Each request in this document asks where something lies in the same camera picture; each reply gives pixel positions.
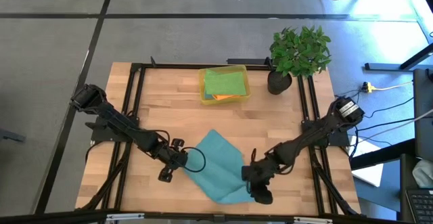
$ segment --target yellow plastic bin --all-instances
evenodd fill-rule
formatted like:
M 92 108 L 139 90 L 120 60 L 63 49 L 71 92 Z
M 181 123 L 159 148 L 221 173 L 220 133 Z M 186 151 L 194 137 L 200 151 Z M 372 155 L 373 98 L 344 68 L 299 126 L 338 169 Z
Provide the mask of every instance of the yellow plastic bin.
M 204 75 L 206 74 L 206 70 L 212 70 L 214 72 L 227 74 L 232 72 L 242 72 L 242 75 L 244 76 L 244 84 L 245 84 L 245 90 L 246 95 L 237 97 L 237 98 L 227 98 L 222 100 L 216 100 L 216 99 L 206 99 L 204 97 Z M 198 83 L 200 86 L 200 99 L 202 100 L 202 103 L 204 105 L 215 105 L 215 104 L 222 104 L 227 102 L 242 102 L 247 100 L 251 96 L 251 90 L 250 90 L 250 84 L 248 83 L 248 74 L 246 72 L 246 67 L 244 65 L 234 65 L 234 66 L 224 66 L 219 68 L 203 68 L 198 70 Z

